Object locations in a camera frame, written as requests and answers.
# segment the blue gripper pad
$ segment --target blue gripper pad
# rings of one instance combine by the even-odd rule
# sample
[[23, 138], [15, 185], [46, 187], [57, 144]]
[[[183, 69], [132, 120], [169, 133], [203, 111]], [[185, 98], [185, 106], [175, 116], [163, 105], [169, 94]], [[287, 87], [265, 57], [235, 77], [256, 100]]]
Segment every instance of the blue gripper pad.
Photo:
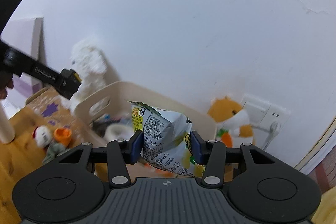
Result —
[[190, 133], [190, 138], [191, 138], [191, 152], [193, 153], [195, 161], [200, 165], [205, 164], [205, 160], [206, 160], [205, 155], [202, 154], [200, 141], [198, 140], [194, 131]]
[[143, 133], [139, 134], [132, 143], [132, 152], [130, 154], [131, 164], [134, 164], [138, 161], [142, 148], [143, 148]]

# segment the white wall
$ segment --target white wall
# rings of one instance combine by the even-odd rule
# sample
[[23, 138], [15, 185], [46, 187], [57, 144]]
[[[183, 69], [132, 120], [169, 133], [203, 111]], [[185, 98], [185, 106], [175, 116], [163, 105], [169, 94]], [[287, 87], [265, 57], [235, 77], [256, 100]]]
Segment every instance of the white wall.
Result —
[[120, 78], [206, 112], [250, 93], [292, 111], [268, 152], [298, 163], [336, 114], [335, 0], [23, 0], [44, 17], [46, 60], [100, 38]]

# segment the plastic bag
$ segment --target plastic bag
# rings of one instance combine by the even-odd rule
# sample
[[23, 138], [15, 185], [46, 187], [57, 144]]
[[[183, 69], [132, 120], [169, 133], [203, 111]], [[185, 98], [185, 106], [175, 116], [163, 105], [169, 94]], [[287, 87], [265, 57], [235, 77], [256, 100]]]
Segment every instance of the plastic bag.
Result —
[[191, 121], [179, 112], [131, 103], [134, 132], [143, 131], [143, 159], [178, 175], [201, 177], [203, 166], [195, 162], [185, 141]]

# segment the plush hamster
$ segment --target plush hamster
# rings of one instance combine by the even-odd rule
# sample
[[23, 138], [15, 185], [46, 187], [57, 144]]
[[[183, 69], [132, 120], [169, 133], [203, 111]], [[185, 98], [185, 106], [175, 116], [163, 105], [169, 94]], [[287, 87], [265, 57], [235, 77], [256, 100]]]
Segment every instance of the plush hamster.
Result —
[[216, 99], [208, 114], [217, 123], [217, 140], [227, 147], [240, 148], [241, 143], [253, 143], [253, 130], [247, 111], [229, 97]]

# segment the wall outlet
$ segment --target wall outlet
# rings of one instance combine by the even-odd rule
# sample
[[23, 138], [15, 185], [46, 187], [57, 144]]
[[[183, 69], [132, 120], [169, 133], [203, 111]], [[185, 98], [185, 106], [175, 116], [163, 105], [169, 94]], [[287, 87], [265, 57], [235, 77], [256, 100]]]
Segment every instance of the wall outlet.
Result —
[[290, 111], [277, 105], [271, 105], [258, 127], [269, 131], [271, 124], [276, 122], [278, 123], [277, 130], [279, 131], [287, 122], [290, 115]]
[[271, 104], [259, 98], [245, 94], [241, 101], [243, 108], [247, 111], [250, 123], [254, 127], [258, 127], [262, 119], [265, 117]]

